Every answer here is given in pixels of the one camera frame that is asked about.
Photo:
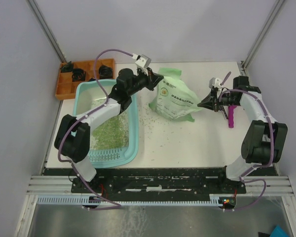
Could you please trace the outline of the white plastic clip tool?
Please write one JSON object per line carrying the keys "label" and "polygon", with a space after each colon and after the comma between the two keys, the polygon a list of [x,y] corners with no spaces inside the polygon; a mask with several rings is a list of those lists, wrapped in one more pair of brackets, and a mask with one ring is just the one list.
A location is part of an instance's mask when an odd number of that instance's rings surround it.
{"label": "white plastic clip tool", "polygon": [[223,113],[223,116],[226,120],[229,119],[228,113],[226,111],[226,109],[224,108],[224,106],[220,106],[220,111]]}

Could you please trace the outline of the magenta plastic litter scoop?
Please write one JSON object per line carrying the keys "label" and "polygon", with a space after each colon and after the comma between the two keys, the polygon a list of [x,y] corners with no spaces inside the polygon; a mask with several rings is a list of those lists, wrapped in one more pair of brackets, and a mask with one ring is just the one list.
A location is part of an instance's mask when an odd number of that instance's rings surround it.
{"label": "magenta plastic litter scoop", "polygon": [[234,110],[237,108],[237,106],[229,106],[228,107],[228,127],[233,128],[234,127]]}

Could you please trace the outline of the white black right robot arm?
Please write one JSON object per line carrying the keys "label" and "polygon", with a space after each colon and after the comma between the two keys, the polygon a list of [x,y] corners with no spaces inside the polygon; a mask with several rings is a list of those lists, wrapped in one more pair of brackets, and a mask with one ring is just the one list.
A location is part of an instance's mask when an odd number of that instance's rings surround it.
{"label": "white black right robot arm", "polygon": [[261,90],[250,85],[248,77],[235,77],[232,89],[224,90],[223,85],[223,80],[212,78],[210,93],[197,106],[214,112],[222,107],[242,107],[249,119],[250,126],[241,145],[240,157],[227,165],[224,176],[216,181],[217,189],[228,193],[234,188],[234,181],[243,181],[253,171],[279,162],[288,127],[270,114]]}

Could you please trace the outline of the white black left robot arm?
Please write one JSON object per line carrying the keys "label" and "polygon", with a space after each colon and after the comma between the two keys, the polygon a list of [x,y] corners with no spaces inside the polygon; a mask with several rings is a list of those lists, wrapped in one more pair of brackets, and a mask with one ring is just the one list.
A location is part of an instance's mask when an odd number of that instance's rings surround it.
{"label": "white black left robot arm", "polygon": [[99,188],[99,180],[95,178],[96,169],[88,157],[91,131],[126,111],[132,103],[132,95],[143,88],[153,91],[163,79],[164,76],[154,73],[151,68],[147,68],[146,73],[138,68],[136,75],[129,68],[122,69],[102,105],[76,117],[65,115],[62,118],[54,142],[58,159],[72,164],[83,180],[82,187],[88,192],[93,193]]}

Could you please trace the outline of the green cat litter bag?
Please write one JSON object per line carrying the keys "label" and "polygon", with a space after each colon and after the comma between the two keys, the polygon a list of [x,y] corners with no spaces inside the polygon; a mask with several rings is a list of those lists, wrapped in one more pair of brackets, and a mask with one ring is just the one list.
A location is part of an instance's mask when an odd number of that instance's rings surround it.
{"label": "green cat litter bag", "polygon": [[173,121],[194,122],[192,113],[202,110],[200,99],[181,79],[182,72],[174,68],[160,68],[163,80],[157,85],[157,94],[149,103],[158,115]]}

